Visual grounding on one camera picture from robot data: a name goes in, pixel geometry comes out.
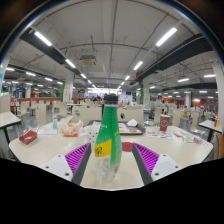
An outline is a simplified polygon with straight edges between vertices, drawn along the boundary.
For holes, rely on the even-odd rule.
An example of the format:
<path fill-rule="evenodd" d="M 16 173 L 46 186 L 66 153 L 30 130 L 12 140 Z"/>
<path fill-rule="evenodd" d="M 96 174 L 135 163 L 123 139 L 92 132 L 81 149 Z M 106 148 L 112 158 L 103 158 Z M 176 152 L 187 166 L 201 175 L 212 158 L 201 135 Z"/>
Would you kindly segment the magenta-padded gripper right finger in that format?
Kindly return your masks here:
<path fill-rule="evenodd" d="M 145 185 L 182 169 L 168 154 L 157 154 L 138 143 L 133 144 L 132 153 Z"/>

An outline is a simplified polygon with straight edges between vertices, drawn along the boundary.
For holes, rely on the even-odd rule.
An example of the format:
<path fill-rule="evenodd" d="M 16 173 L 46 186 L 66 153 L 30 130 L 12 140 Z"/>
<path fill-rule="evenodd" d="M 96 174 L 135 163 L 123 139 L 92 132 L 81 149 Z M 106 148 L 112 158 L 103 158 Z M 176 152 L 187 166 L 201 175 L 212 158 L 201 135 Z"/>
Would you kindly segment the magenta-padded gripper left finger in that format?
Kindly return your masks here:
<path fill-rule="evenodd" d="M 84 144 L 66 155 L 57 154 L 44 166 L 44 170 L 79 185 L 90 154 L 91 144 Z"/>

